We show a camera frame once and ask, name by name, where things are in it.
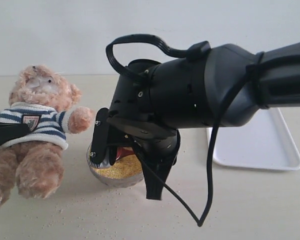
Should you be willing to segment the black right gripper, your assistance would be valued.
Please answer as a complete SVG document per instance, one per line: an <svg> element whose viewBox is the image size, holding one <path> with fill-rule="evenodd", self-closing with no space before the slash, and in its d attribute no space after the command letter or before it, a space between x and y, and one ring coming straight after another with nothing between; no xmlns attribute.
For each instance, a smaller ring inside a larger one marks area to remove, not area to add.
<svg viewBox="0 0 300 240"><path fill-rule="evenodd" d="M109 124L131 136L149 155L177 151L180 129L211 127L214 113L206 96L206 62L204 58L130 62L128 69L141 78L140 82L121 74L109 110L98 110L89 150L90 166L105 168L109 163Z"/></svg>

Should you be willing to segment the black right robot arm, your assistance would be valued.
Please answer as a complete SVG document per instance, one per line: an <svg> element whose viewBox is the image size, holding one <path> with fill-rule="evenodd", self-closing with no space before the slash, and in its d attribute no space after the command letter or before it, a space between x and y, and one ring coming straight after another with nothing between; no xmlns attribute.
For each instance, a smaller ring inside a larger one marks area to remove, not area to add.
<svg viewBox="0 0 300 240"><path fill-rule="evenodd" d="M119 79L110 107L97 112L87 160L109 168L120 147L132 148L150 200L162 198L181 129L240 127L260 109L300 107L300 42L253 54L207 41L179 50L132 34L106 56Z"/></svg>

